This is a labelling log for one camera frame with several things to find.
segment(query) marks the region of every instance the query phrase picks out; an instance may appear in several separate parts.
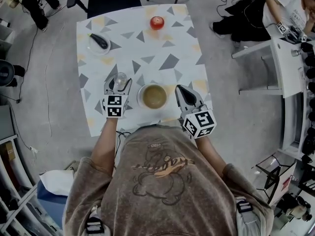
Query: red apple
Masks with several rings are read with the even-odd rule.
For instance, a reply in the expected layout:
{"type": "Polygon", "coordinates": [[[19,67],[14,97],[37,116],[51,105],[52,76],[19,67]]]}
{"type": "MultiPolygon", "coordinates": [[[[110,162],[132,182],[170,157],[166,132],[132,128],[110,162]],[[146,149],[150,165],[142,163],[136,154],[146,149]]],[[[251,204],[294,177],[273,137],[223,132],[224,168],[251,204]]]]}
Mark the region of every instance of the red apple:
{"type": "Polygon", "coordinates": [[[164,19],[162,17],[155,16],[151,18],[150,26],[154,30],[159,30],[164,26],[164,19]]]}

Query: brown t-shirt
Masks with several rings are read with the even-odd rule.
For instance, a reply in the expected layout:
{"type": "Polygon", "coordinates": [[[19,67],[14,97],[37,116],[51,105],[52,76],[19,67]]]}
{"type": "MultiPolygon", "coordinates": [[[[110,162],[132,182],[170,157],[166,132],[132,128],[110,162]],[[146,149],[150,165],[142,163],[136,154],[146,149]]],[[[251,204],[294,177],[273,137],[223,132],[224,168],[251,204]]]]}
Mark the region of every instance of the brown t-shirt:
{"type": "Polygon", "coordinates": [[[273,212],[232,166],[223,179],[180,128],[147,127],[129,135],[114,176],[81,160],[67,200],[63,230],[81,235],[93,206],[114,236],[236,236],[235,197],[266,219],[273,212]]]}

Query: white paper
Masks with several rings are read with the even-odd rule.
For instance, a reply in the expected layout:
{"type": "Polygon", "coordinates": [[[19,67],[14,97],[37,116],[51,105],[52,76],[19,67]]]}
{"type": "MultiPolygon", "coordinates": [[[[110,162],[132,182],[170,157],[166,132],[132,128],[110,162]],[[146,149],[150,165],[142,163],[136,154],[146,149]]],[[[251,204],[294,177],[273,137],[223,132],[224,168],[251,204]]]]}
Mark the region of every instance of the white paper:
{"type": "Polygon", "coordinates": [[[73,171],[48,171],[40,175],[45,189],[55,195],[68,196],[72,183],[73,183],[73,171]]]}

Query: gray concrete floor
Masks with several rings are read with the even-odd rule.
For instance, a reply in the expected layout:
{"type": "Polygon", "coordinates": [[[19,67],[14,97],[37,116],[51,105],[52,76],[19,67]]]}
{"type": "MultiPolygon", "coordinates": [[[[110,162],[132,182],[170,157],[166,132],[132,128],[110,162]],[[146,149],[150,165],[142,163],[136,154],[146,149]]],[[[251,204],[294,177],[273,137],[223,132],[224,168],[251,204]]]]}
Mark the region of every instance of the gray concrete floor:
{"type": "MultiPolygon", "coordinates": [[[[62,5],[66,4],[66,0],[60,1],[62,5]]],[[[173,2],[142,0],[143,5],[173,2]]],[[[280,145],[281,97],[238,94],[239,88],[254,82],[266,83],[266,71],[260,57],[232,59],[234,48],[229,37],[219,39],[209,29],[210,21],[221,19],[216,12],[220,0],[179,0],[179,3],[187,4],[206,57],[209,87],[218,122],[210,138],[227,162],[240,167],[251,178],[251,167],[276,152],[280,145]]],[[[45,11],[53,13],[49,5],[45,11]]],[[[8,61],[26,67],[36,32],[31,17],[20,8],[11,9],[4,5],[0,8],[0,18],[11,22],[17,33],[8,61]]],[[[39,31],[34,41],[29,70],[22,87],[22,102],[12,102],[25,143],[39,151],[33,162],[32,152],[19,141],[21,156],[34,180],[41,172],[63,169],[72,160],[89,156],[97,141],[97,137],[90,137],[79,90],[76,22],[84,19],[86,14],[78,6],[64,8],[50,18],[47,31],[39,31]]],[[[19,88],[2,88],[1,92],[17,98],[19,88]]]]}

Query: table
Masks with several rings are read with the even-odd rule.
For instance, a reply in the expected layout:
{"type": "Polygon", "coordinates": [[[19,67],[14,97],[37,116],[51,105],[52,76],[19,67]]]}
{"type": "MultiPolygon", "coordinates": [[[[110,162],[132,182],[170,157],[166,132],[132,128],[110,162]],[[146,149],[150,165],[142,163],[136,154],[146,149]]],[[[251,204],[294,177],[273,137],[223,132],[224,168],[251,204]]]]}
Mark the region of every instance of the table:
{"type": "Polygon", "coordinates": [[[175,86],[182,84],[196,90],[212,108],[204,59],[191,17],[184,4],[141,6],[114,11],[77,23],[77,58],[80,90],[91,136],[99,136],[105,123],[100,100],[104,81],[117,72],[132,78],[129,104],[117,130],[175,120],[180,109],[175,86]],[[150,19],[161,16],[165,25],[152,30],[150,19]],[[95,56],[87,49],[88,33],[106,34],[111,50],[95,56]],[[159,111],[139,107],[139,89],[148,83],[164,85],[168,102],[159,111]]]}
{"type": "Polygon", "coordinates": [[[281,39],[265,41],[252,47],[241,50],[232,55],[232,58],[238,58],[243,55],[259,51],[263,48],[269,48],[271,56],[275,63],[278,85],[252,88],[249,90],[240,90],[242,93],[260,93],[283,95],[283,98],[293,96],[302,92],[300,73],[303,72],[302,56],[293,57],[291,51],[298,50],[298,45],[290,44],[281,39]]]}

